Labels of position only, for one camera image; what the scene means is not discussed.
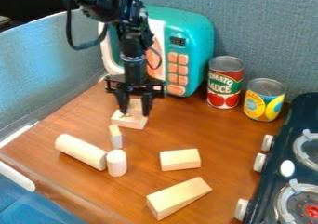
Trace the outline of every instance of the rectangular wooden block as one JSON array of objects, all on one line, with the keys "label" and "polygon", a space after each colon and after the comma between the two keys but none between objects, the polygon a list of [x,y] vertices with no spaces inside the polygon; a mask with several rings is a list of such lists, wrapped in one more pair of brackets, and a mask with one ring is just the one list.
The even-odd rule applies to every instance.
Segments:
[{"label": "rectangular wooden block", "polygon": [[160,152],[162,171],[180,170],[201,167],[198,149]]},{"label": "rectangular wooden block", "polygon": [[123,138],[122,138],[122,133],[120,132],[118,125],[110,125],[109,130],[110,130],[110,136],[111,136],[113,149],[122,149]]},{"label": "rectangular wooden block", "polygon": [[133,129],[142,130],[147,124],[148,117],[142,115],[140,99],[131,99],[128,113],[123,115],[119,110],[113,114],[112,125],[119,125]]},{"label": "rectangular wooden block", "polygon": [[161,220],[182,207],[198,200],[212,189],[201,178],[193,178],[147,196],[147,206],[157,220]]}]

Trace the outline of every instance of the orange button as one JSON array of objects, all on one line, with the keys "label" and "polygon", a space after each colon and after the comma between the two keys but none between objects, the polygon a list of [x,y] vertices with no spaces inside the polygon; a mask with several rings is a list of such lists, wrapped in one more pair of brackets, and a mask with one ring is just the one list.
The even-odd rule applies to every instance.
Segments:
[{"label": "orange button", "polygon": [[170,72],[177,72],[177,64],[169,64],[169,71]]},{"label": "orange button", "polygon": [[188,67],[186,66],[178,66],[178,72],[180,75],[187,75],[188,74]]},{"label": "orange button", "polygon": [[183,86],[169,85],[167,90],[170,94],[182,96],[185,93],[185,88]]},{"label": "orange button", "polygon": [[169,53],[169,62],[177,63],[178,60],[178,54],[175,52]]},{"label": "orange button", "polygon": [[179,55],[178,63],[181,65],[187,65],[189,63],[189,56],[188,55]]},{"label": "orange button", "polygon": [[174,73],[169,74],[169,82],[170,83],[176,83],[178,81],[178,76]]},{"label": "orange button", "polygon": [[188,77],[179,76],[179,84],[181,86],[186,86],[188,84]]}]

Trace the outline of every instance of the wooden cylinder block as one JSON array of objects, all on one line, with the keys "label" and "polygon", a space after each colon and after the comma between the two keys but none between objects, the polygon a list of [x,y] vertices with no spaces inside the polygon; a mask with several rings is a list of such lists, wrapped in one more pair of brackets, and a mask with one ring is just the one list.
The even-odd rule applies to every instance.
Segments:
[{"label": "wooden cylinder block", "polygon": [[71,137],[67,134],[62,134],[55,141],[55,149],[66,153],[73,158],[98,169],[99,171],[106,168],[105,157],[107,152],[86,143],[81,139]]},{"label": "wooden cylinder block", "polygon": [[122,150],[112,150],[107,154],[108,173],[120,177],[127,171],[126,153]]}]

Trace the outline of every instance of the microwave keypad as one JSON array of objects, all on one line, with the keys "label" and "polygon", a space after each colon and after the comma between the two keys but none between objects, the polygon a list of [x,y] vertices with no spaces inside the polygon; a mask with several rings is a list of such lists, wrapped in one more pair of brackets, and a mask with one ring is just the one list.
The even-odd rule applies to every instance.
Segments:
[{"label": "microwave keypad", "polygon": [[169,74],[167,91],[171,94],[182,96],[186,92],[185,86],[189,83],[187,75],[189,74],[189,56],[170,52],[169,58]]}]

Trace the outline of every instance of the black cable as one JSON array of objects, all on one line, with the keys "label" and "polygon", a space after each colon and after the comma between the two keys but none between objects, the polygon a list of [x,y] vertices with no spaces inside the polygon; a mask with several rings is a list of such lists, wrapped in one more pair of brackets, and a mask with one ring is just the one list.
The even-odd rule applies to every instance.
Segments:
[{"label": "black cable", "polygon": [[91,48],[93,46],[97,46],[99,45],[106,37],[107,34],[107,25],[104,25],[104,28],[101,32],[101,34],[99,35],[99,37],[96,40],[90,41],[90,42],[85,42],[82,43],[78,46],[76,46],[73,43],[73,37],[72,37],[72,11],[71,11],[71,5],[70,5],[70,1],[69,0],[63,0],[66,7],[67,7],[67,19],[66,19],[66,37],[67,37],[67,41],[69,42],[71,48],[73,48],[74,50],[82,50],[82,49],[88,49]]},{"label": "black cable", "polygon": [[150,67],[152,70],[156,71],[156,70],[158,70],[158,69],[160,68],[161,64],[163,63],[163,59],[162,59],[160,53],[159,53],[156,49],[152,48],[152,46],[151,46],[149,49],[150,49],[154,54],[156,54],[156,55],[159,57],[159,63],[158,63],[158,65],[157,65],[156,67],[153,67],[153,66],[151,65],[151,63],[150,63],[150,62],[147,60],[147,58],[146,58],[146,62],[147,62],[147,64],[149,65],[149,67]]}]

